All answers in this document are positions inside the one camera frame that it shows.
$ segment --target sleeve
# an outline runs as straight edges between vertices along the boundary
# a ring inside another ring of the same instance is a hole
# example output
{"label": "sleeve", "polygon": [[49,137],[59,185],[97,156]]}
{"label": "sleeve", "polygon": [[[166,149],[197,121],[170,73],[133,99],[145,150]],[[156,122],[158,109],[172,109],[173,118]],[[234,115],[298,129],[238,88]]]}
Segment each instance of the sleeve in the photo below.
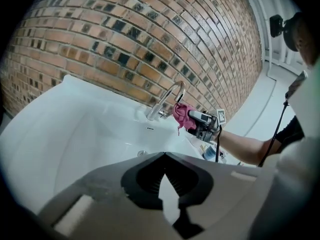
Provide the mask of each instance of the sleeve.
{"label": "sleeve", "polygon": [[294,117],[282,131],[277,133],[277,135],[275,136],[275,139],[280,143],[283,143],[287,137],[290,137],[294,133],[297,124],[298,124],[297,117]]}

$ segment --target chrome faucet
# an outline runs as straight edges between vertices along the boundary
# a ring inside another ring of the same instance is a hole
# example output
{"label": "chrome faucet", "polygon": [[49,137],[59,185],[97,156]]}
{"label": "chrome faucet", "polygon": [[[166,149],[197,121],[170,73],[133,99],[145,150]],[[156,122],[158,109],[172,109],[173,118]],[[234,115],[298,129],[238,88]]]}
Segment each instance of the chrome faucet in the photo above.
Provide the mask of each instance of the chrome faucet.
{"label": "chrome faucet", "polygon": [[162,107],[164,105],[164,102],[168,98],[168,96],[178,87],[180,87],[180,90],[174,100],[176,101],[176,103],[179,103],[182,100],[186,92],[186,83],[184,81],[177,81],[169,88],[169,90],[166,91],[166,93],[162,96],[162,98],[151,108],[149,113],[146,115],[146,118],[148,120],[153,121],[157,115],[160,115],[161,118],[162,117],[167,118],[171,115],[171,113],[165,113],[162,110]]}

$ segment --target wire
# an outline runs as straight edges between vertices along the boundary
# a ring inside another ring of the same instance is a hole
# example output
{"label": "wire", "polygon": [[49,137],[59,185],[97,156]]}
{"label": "wire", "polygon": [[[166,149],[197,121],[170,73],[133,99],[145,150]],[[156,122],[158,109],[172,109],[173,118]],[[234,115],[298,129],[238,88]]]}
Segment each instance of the wire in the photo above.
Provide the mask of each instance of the wire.
{"label": "wire", "polygon": [[283,110],[282,110],[282,113],[281,113],[281,116],[280,116],[280,120],[279,120],[279,122],[278,122],[278,125],[276,126],[276,129],[275,129],[274,135],[273,135],[273,137],[272,137],[272,140],[271,140],[271,142],[270,142],[270,145],[269,145],[269,147],[268,147],[268,150],[266,151],[265,155],[263,156],[261,162],[258,164],[258,167],[262,167],[262,166],[264,165],[264,162],[265,162],[265,160],[266,160],[266,158],[267,158],[267,156],[268,156],[268,154],[269,154],[269,152],[270,152],[270,150],[271,150],[271,147],[272,147],[272,145],[274,144],[274,142],[275,142],[275,140],[276,140],[276,135],[277,135],[277,133],[278,133],[278,130],[279,130],[279,127],[280,127],[280,124],[281,124],[282,117],[283,117],[283,115],[284,115],[284,112],[285,112],[286,108],[289,106],[288,101],[286,100],[286,101],[283,103],[283,105],[284,105],[284,107],[283,107]]}
{"label": "wire", "polygon": [[219,130],[219,134],[218,134],[218,138],[216,140],[216,150],[215,150],[215,162],[218,163],[219,162],[219,148],[220,148],[220,136],[221,136],[221,132],[222,132],[222,126],[220,125],[220,130]]}

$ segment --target sink basin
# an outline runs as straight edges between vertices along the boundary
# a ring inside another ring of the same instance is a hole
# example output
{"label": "sink basin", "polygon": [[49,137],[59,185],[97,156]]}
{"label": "sink basin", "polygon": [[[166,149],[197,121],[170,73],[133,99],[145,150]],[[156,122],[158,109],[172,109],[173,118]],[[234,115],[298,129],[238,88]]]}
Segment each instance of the sink basin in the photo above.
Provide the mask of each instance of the sink basin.
{"label": "sink basin", "polygon": [[17,201],[38,213],[86,173],[137,157],[177,152],[202,159],[171,116],[70,75],[26,106],[0,136],[1,165]]}

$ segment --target white pipe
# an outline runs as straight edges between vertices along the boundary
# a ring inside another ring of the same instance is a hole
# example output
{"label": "white pipe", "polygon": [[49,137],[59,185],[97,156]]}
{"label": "white pipe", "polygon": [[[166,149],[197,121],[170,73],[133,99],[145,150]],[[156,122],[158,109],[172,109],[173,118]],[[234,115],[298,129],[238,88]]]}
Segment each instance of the white pipe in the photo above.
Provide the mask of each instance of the white pipe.
{"label": "white pipe", "polygon": [[288,55],[286,56],[285,63],[290,65],[293,56],[294,56],[294,52],[292,50],[288,49]]}
{"label": "white pipe", "polygon": [[269,78],[272,78],[272,77],[269,76],[269,71],[271,70],[271,67],[272,67],[272,53],[273,53],[269,18],[267,16],[266,9],[265,9],[265,6],[264,6],[264,3],[262,2],[262,0],[258,0],[258,3],[260,5],[260,7],[261,7],[263,18],[264,18],[264,22],[265,22],[265,26],[266,26],[266,32],[267,32],[267,35],[268,35],[268,43],[269,43],[269,47],[268,47],[269,48],[269,57],[271,58],[271,60],[269,60],[269,68],[268,68],[268,71],[266,72],[266,75]]}
{"label": "white pipe", "polygon": [[[284,10],[282,3],[280,0],[273,0],[275,4],[275,11],[277,14],[279,14],[282,18],[285,17]],[[285,43],[285,39],[283,38],[283,34],[281,34],[280,38],[280,43],[281,43],[281,50],[280,50],[280,59],[279,62],[285,62],[286,59],[286,51],[287,51],[287,46]]]}

